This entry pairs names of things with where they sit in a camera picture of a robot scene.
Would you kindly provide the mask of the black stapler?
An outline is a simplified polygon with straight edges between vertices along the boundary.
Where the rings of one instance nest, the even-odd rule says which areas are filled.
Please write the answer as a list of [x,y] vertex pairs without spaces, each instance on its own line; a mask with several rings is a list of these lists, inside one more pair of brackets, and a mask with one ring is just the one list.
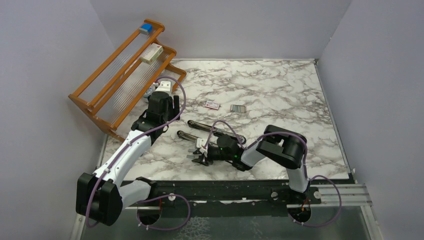
[[[194,120],[188,120],[187,124],[190,128],[201,130],[204,132],[209,132],[212,129],[212,126]],[[234,134],[232,131],[227,131],[218,127],[214,127],[213,135],[216,137],[228,135],[234,140],[239,139],[242,144],[245,144],[247,142],[247,139],[243,135]]]

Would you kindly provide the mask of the red white staple box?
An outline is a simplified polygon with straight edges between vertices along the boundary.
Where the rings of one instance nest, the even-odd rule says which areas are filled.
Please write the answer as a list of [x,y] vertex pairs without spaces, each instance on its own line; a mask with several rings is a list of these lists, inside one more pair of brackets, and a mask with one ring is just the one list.
[[207,100],[205,103],[205,107],[208,109],[219,110],[220,104],[214,101]]

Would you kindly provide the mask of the silver staple strip tray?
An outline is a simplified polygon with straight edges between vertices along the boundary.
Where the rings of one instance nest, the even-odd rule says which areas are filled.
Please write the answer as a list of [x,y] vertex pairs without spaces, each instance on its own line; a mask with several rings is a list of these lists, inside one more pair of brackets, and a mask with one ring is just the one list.
[[232,104],[230,106],[230,111],[234,113],[245,113],[247,111],[247,108],[245,105]]

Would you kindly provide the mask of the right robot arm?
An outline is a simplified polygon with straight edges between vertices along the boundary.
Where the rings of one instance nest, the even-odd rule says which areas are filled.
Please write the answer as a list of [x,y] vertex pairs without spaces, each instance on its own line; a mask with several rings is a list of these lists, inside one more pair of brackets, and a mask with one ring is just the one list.
[[212,129],[217,136],[215,144],[209,138],[197,138],[196,147],[188,155],[193,163],[209,166],[215,161],[230,163],[245,172],[268,158],[286,169],[289,178],[289,199],[300,204],[309,196],[309,178],[306,170],[308,153],[306,138],[296,132],[268,125],[263,134],[251,145],[244,146],[235,133]]

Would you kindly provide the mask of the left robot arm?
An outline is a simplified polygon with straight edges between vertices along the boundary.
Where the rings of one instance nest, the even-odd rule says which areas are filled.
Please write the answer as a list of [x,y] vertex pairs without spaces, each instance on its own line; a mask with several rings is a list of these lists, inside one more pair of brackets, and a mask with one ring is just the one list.
[[83,173],[78,178],[76,212],[86,220],[111,226],[126,207],[138,201],[147,206],[155,203],[157,191],[150,180],[122,183],[135,162],[165,132],[164,128],[179,120],[184,107],[178,95],[154,91],[149,96],[148,108],[132,124],[117,151],[93,173]]

